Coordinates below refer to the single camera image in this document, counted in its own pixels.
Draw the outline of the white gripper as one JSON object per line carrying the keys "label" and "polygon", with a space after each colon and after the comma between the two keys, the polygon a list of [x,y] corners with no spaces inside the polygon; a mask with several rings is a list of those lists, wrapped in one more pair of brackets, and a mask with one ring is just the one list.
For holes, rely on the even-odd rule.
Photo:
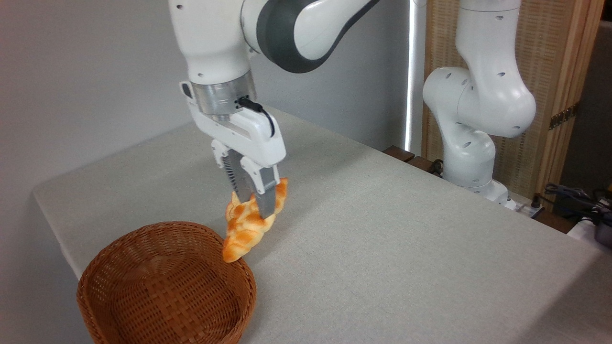
{"label": "white gripper", "polygon": [[181,83],[181,91],[197,128],[213,139],[217,165],[225,171],[239,201],[247,202],[253,195],[260,217],[271,217],[280,183],[277,164],[286,157],[277,120],[247,107],[239,107],[228,119],[217,119],[199,109],[189,82]]}

